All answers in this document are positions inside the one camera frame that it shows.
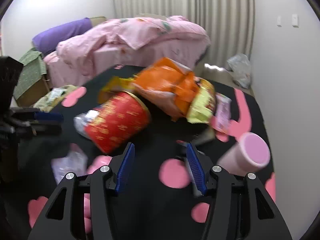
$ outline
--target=snack wrapper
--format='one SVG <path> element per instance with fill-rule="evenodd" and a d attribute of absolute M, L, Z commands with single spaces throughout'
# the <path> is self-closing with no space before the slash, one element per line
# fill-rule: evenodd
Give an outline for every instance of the snack wrapper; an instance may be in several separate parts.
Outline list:
<path fill-rule="evenodd" d="M 187 120 L 190 123 L 209 123 L 215 110 L 215 90 L 205 79 L 201 79 L 199 85 L 200 90 L 190 105 Z"/>
<path fill-rule="evenodd" d="M 217 112 L 216 112 L 216 126 L 217 131 L 228 133 L 229 121 L 231 118 L 230 103 L 231 99 L 225 95 L 216 94 L 218 101 Z"/>
<path fill-rule="evenodd" d="M 191 69 L 169 58 L 162 58 L 142 70 L 132 84 L 141 96 L 173 120 L 186 116 L 199 91 Z"/>
<path fill-rule="evenodd" d="M 47 104 L 51 105 L 56 98 L 61 97 L 62 94 L 65 93 L 66 91 L 67 89 L 64 89 L 64 88 L 53 88 L 48 98 Z"/>
<path fill-rule="evenodd" d="M 134 81 L 134 78 L 120 78 L 113 76 L 111 80 L 100 90 L 98 103 L 103 104 L 108 101 L 114 95 L 114 92 L 127 91 L 132 93 L 134 91 L 132 81 Z"/>

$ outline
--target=wall switch plate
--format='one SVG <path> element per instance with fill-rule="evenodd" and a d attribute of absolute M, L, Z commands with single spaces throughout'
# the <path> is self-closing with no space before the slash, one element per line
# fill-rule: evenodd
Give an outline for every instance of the wall switch plate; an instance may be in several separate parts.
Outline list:
<path fill-rule="evenodd" d="M 281 16 L 278 16 L 278 17 L 277 17 L 277 26 L 278 26 L 278 27 L 282 27 L 282 24 L 281 24 Z"/>
<path fill-rule="evenodd" d="M 299 28 L 299 16 L 298 14 L 292 14 L 292 26 Z"/>

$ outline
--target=yellow snack bag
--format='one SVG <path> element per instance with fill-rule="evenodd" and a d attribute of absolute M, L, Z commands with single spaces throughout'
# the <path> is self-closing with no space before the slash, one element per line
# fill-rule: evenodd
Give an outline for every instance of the yellow snack bag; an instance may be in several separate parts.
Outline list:
<path fill-rule="evenodd" d="M 214 86 L 205 79 L 200 82 L 200 90 L 192 101 L 187 113 L 190 123 L 209 123 L 213 116 L 216 100 Z"/>
<path fill-rule="evenodd" d="M 113 95 L 113 92 L 127 91 L 131 93 L 134 90 L 132 81 L 134 81 L 134 78 L 112 77 L 111 80 L 100 90 L 98 94 L 98 104 L 103 104 L 108 101 Z"/>

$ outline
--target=clear plastic bag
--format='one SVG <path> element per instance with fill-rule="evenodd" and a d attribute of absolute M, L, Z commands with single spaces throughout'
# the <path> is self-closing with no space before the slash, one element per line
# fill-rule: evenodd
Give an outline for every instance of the clear plastic bag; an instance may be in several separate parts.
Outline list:
<path fill-rule="evenodd" d="M 81 134 L 83 137 L 91 140 L 87 133 L 84 131 L 84 127 L 87 126 L 88 122 L 92 121 L 97 115 L 99 111 L 90 110 L 87 113 L 82 113 L 73 118 L 74 126 L 76 131 Z"/>
<path fill-rule="evenodd" d="M 251 71 L 252 66 L 248 57 L 244 54 L 237 54 L 227 60 L 229 67 L 233 72 L 230 72 L 233 81 L 248 89 L 251 85 Z"/>
<path fill-rule="evenodd" d="M 71 143 L 66 157 L 51 160 L 51 168 L 57 184 L 69 172 L 74 172 L 78 177 L 86 175 L 87 161 L 88 157 L 80 147 Z"/>

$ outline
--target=white wall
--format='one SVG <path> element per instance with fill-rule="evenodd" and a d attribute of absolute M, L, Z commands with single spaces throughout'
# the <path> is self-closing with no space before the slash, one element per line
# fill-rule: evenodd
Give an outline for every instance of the white wall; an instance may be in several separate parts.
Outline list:
<path fill-rule="evenodd" d="M 291 26 L 296 13 L 300 28 Z M 256 0 L 252 87 L 274 157 L 276 204 L 294 240 L 320 210 L 319 55 L 320 22 L 306 0 Z"/>
<path fill-rule="evenodd" d="M 3 52 L 18 60 L 31 40 L 51 27 L 84 17 L 115 17 L 113 0 L 14 0 L 2 20 Z"/>

